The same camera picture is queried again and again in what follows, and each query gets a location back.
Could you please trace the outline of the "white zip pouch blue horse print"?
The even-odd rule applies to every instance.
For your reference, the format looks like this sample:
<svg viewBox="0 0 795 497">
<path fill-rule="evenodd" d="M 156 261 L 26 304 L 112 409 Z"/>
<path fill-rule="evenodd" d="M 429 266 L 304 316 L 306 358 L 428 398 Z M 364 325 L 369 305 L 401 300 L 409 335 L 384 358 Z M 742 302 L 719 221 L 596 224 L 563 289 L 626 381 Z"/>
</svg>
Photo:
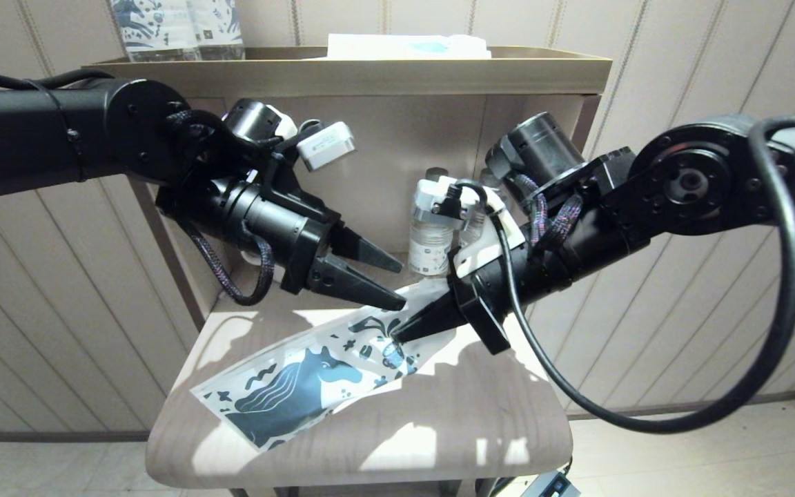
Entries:
<svg viewBox="0 0 795 497">
<path fill-rule="evenodd" d="M 344 403 L 413 375 L 453 339 L 448 328 L 397 341 L 400 325 L 448 295 L 445 279 L 420 280 L 398 293 L 406 298 L 400 311 L 353 309 L 252 353 L 190 392 L 256 450 L 274 449 Z"/>
</svg>

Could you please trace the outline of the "grey robot base chassis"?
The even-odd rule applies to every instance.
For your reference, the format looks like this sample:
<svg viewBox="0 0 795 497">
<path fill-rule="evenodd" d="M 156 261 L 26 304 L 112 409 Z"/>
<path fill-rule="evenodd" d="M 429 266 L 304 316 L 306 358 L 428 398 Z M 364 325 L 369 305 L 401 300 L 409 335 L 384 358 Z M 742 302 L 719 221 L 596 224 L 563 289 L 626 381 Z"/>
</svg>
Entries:
<svg viewBox="0 0 795 497">
<path fill-rule="evenodd" d="M 534 478 L 520 497 L 581 497 L 581 493 L 564 472 L 552 471 Z"/>
</svg>

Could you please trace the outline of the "clear water bottle dotted label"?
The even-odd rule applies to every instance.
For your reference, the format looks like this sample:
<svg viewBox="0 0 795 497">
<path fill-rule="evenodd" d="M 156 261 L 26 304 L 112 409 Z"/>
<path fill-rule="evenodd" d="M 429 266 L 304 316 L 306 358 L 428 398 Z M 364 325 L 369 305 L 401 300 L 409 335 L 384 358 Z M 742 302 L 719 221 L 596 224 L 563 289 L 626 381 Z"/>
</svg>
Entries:
<svg viewBox="0 0 795 497">
<path fill-rule="evenodd" d="M 422 208 L 413 200 L 408 243 L 409 268 L 424 277 L 444 275 L 449 268 L 447 255 L 452 244 L 453 231 L 450 227 L 423 220 Z"/>
</svg>

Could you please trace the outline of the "clear water bottle plain label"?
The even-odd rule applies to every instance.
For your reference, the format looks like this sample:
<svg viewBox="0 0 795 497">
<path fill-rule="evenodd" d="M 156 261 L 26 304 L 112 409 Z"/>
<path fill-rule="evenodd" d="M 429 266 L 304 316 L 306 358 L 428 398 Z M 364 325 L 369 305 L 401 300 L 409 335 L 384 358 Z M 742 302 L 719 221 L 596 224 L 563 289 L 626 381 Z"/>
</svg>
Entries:
<svg viewBox="0 0 795 497">
<path fill-rule="evenodd" d="M 498 197 L 504 201 L 504 192 L 501 190 L 500 180 L 496 178 L 495 174 L 492 173 L 492 170 L 490 170 L 489 167 L 482 168 L 480 175 L 478 176 L 478 182 L 480 182 L 483 186 L 486 186 L 486 188 L 489 190 L 495 192 L 496 195 L 498 195 Z M 477 202 L 472 210 L 470 222 L 467 224 L 467 227 L 460 232 L 460 246 L 462 248 L 464 248 L 464 246 L 470 245 L 473 242 L 476 242 L 476 240 L 480 238 L 485 219 L 485 208 L 480 202 Z"/>
</svg>

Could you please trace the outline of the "beige wooden shelf unit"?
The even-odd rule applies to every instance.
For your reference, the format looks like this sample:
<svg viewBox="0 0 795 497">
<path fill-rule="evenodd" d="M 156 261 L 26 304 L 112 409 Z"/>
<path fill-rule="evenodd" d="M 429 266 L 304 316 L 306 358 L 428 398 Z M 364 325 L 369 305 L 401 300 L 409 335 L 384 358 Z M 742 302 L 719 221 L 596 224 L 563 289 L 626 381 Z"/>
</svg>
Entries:
<svg viewBox="0 0 795 497">
<path fill-rule="evenodd" d="M 344 120 L 357 152 L 300 183 L 348 226 L 403 255 L 411 190 L 426 167 L 476 173 L 499 133 L 550 110 L 584 144 L 600 95 L 358 95 L 266 97 L 294 119 Z M 467 325 L 420 370 L 346 403 L 279 449 L 262 453 L 190 390 L 252 353 L 355 309 L 303 292 L 239 309 L 220 301 L 190 350 L 146 443 L 146 472 L 170 487 L 327 487 L 540 473 L 570 458 L 564 409 L 514 318 L 515 347 L 489 355 Z"/>
</svg>

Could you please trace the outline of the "brown shelf tray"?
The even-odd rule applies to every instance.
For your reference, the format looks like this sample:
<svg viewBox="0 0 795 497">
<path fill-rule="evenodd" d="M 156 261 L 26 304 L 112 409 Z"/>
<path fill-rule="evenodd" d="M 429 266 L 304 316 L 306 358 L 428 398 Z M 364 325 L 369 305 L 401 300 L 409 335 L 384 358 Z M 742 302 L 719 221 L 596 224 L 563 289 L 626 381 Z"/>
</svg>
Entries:
<svg viewBox="0 0 795 497">
<path fill-rule="evenodd" d="M 553 48 L 496 46 L 489 59 L 328 59 L 326 48 L 247 48 L 234 61 L 95 63 L 109 75 L 152 79 L 185 97 L 358 95 L 599 95 L 612 60 Z"/>
</svg>

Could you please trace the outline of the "flat white blue packet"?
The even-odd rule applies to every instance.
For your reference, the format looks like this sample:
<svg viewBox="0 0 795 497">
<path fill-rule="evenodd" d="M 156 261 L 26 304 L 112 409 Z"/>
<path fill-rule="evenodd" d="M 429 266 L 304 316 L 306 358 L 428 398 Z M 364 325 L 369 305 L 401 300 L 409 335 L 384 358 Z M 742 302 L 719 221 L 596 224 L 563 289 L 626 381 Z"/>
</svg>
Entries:
<svg viewBox="0 0 795 497">
<path fill-rule="evenodd" d="M 486 60 L 492 51 L 483 38 L 470 35 L 330 34 L 323 55 L 311 60 Z"/>
</svg>

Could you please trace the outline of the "small blue printed white pouch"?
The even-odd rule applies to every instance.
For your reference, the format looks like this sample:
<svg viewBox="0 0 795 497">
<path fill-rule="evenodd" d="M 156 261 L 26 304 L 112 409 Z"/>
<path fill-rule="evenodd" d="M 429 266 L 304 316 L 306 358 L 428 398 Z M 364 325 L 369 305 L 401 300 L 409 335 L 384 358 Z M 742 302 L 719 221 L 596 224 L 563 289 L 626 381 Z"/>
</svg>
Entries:
<svg viewBox="0 0 795 497">
<path fill-rule="evenodd" d="M 203 61 L 245 59 L 236 0 L 186 0 Z"/>
</svg>

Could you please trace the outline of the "large blue printed white pouch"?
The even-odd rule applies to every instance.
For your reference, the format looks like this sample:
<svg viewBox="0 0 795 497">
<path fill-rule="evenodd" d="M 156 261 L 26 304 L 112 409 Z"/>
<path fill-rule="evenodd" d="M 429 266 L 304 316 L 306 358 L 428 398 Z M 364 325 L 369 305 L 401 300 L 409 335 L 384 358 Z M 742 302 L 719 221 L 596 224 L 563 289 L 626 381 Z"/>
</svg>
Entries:
<svg viewBox="0 0 795 497">
<path fill-rule="evenodd" d="M 187 0 L 108 0 L 132 63 L 199 61 Z"/>
</svg>

